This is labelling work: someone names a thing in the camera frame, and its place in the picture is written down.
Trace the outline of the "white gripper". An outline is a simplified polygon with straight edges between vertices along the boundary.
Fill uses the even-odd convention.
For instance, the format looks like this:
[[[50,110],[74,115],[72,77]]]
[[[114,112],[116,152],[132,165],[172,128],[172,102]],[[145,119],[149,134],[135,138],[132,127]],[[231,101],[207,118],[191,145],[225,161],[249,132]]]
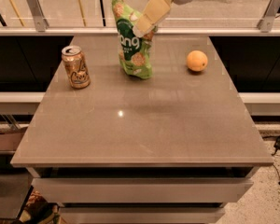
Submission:
[[[173,0],[177,5],[184,5],[193,0]],[[170,12],[172,0],[148,0],[142,15],[133,26],[133,33],[143,37],[150,33]]]

